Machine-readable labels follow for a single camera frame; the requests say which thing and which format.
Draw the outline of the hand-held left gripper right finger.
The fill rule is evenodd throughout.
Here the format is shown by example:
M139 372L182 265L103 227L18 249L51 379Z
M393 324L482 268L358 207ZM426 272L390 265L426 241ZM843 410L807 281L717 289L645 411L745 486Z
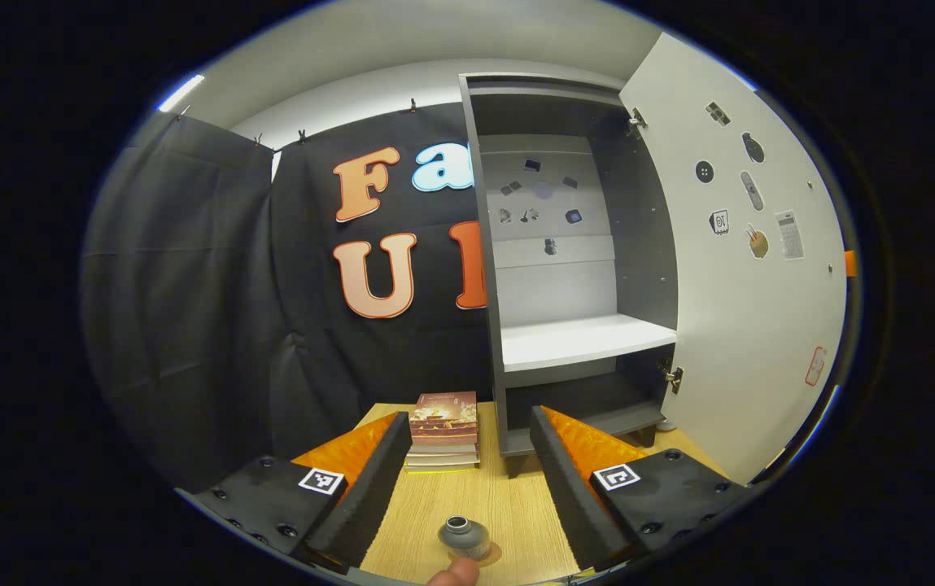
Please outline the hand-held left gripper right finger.
M749 497L683 450L650 453L545 405L530 438L583 570L611 570L697 536Z

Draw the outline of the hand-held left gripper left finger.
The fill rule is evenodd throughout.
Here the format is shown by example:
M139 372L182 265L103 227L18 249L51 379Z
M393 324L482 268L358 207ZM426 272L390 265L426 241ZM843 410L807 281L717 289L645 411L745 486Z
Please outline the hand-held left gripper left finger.
M347 571L377 537L411 448L405 411L394 412L293 460L261 455L177 494L273 555Z

